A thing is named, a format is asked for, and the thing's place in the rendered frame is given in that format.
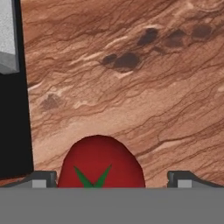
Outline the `red tomato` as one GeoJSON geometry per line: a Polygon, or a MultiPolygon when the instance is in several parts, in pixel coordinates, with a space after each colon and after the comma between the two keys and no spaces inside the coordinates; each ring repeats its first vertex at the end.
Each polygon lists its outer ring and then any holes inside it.
{"type": "Polygon", "coordinates": [[[111,136],[87,136],[64,159],[58,187],[145,187],[141,165],[111,136]]]}

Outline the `black stove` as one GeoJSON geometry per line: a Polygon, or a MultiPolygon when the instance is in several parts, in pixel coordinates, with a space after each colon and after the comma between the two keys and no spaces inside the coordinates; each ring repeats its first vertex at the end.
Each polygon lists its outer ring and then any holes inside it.
{"type": "Polygon", "coordinates": [[[0,0],[0,179],[33,172],[21,0],[0,0]]]}

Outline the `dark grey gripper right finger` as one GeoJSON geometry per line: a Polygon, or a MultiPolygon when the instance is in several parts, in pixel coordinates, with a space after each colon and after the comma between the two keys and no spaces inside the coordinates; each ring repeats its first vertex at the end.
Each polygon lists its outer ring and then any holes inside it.
{"type": "Polygon", "coordinates": [[[168,188],[204,188],[221,187],[221,185],[197,177],[190,171],[168,171],[168,188]]]}

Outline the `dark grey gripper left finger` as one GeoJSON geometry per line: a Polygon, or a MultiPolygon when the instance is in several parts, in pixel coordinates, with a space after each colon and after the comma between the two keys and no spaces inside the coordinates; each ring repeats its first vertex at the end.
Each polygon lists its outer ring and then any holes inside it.
{"type": "Polygon", "coordinates": [[[54,188],[57,186],[57,172],[56,171],[34,171],[23,180],[9,183],[4,187],[17,188],[54,188]]]}

